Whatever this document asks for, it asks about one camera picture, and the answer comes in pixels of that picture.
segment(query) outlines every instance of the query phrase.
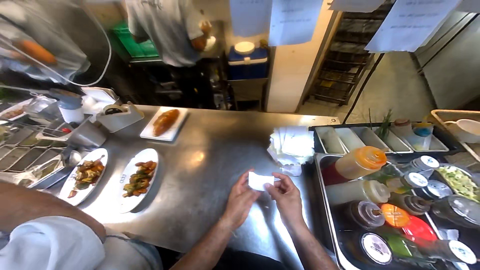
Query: white shirt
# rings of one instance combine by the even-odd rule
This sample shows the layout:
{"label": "white shirt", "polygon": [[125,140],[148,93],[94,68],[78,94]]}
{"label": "white shirt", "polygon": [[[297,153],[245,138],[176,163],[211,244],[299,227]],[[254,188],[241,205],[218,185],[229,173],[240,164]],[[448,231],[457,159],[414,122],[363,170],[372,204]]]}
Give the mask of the white shirt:
{"label": "white shirt", "polygon": [[203,35],[201,14],[191,0],[127,0],[128,28],[150,37],[163,61],[176,67],[200,60],[191,40]]}
{"label": "white shirt", "polygon": [[107,229],[102,244],[85,224],[67,217],[25,222],[0,241],[0,270],[161,270],[152,245]]}

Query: chef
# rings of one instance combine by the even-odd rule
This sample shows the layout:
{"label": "chef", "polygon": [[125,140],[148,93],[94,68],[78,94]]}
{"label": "chef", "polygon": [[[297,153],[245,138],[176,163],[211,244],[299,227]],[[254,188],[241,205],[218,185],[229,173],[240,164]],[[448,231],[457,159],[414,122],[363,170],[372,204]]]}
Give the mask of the chef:
{"label": "chef", "polygon": [[[246,259],[232,262],[222,254],[233,232],[247,219],[260,195],[247,184],[248,171],[233,185],[218,222],[171,269],[247,269]],[[307,270],[337,270],[302,216],[300,192],[292,180],[265,188],[276,201],[300,260]],[[157,250],[97,222],[78,208],[50,194],[0,182],[0,270],[160,270]],[[285,269],[264,258],[260,269]]]}
{"label": "chef", "polygon": [[215,109],[209,70],[200,62],[210,26],[191,0],[126,0],[136,42],[151,39],[183,92],[187,107]]}

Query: red lid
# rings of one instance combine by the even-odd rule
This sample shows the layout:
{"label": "red lid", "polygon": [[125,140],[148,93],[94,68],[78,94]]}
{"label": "red lid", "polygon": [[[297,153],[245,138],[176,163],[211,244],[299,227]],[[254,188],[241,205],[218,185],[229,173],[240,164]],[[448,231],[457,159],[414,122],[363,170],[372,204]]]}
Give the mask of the red lid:
{"label": "red lid", "polygon": [[410,223],[402,229],[406,235],[414,236],[411,238],[411,240],[414,242],[416,242],[416,237],[430,241],[435,241],[438,239],[430,225],[415,216],[410,216]]}

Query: floor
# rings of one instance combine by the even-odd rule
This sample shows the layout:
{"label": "floor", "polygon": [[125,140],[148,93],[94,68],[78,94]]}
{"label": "floor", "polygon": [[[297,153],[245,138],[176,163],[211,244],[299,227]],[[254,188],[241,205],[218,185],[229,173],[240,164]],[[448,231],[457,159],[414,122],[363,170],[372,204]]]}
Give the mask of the floor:
{"label": "floor", "polygon": [[[298,114],[336,116],[343,121],[367,73],[368,71],[348,105],[339,107],[334,103],[310,98],[300,107]],[[412,121],[421,121],[434,109],[428,89],[407,52],[385,54],[347,123],[368,123],[369,109],[372,122],[381,122],[389,109],[392,109],[393,119],[409,118]]]}

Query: fried food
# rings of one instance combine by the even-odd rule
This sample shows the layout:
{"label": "fried food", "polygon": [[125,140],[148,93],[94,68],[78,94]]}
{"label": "fried food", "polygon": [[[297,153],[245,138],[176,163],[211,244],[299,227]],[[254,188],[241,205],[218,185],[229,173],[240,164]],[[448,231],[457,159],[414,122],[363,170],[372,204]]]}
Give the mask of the fried food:
{"label": "fried food", "polygon": [[102,171],[105,169],[105,166],[103,166],[100,161],[103,157],[104,156],[101,156],[95,161],[85,160],[83,164],[78,165],[77,175],[75,176],[75,187],[68,195],[68,198],[75,197],[78,190],[87,189],[90,185],[96,184]]}
{"label": "fried food", "polygon": [[173,126],[179,115],[180,111],[177,109],[162,113],[153,123],[153,135],[158,137],[165,133],[165,131]]}
{"label": "fried food", "polygon": [[147,193],[147,188],[150,186],[155,172],[156,162],[138,162],[135,166],[138,167],[137,172],[132,174],[129,183],[123,186],[123,190],[127,192],[122,195],[124,198]]}

